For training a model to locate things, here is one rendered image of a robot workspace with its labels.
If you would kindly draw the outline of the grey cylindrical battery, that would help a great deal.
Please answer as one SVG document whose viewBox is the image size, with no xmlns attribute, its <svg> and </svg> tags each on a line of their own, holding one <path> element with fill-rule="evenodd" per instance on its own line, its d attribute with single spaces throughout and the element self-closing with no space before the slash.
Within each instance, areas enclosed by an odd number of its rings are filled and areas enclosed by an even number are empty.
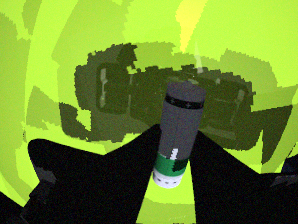
<svg viewBox="0 0 298 224">
<path fill-rule="evenodd" d="M 152 179 L 162 188 L 181 183 L 196 139 L 206 99 L 204 88 L 192 81 L 170 81 L 160 121 L 161 137 Z"/>
</svg>

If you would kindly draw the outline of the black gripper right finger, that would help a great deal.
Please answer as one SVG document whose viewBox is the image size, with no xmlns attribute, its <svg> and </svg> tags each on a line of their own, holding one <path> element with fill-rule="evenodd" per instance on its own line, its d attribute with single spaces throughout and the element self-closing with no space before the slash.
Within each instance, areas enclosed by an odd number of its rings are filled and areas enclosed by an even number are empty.
<svg viewBox="0 0 298 224">
<path fill-rule="evenodd" d="M 246 224 L 266 201 L 298 194 L 298 172 L 255 172 L 200 131 L 189 164 L 196 224 Z"/>
</svg>

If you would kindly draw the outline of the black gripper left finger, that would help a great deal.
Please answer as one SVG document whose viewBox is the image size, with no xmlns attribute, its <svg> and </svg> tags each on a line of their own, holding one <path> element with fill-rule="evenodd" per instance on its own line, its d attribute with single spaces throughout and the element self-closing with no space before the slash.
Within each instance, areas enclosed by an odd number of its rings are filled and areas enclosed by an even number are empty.
<svg viewBox="0 0 298 224">
<path fill-rule="evenodd" d="M 28 155 L 40 180 L 113 205 L 114 224 L 134 224 L 146 196 L 160 145 L 160 125 L 105 155 L 37 139 Z"/>
</svg>

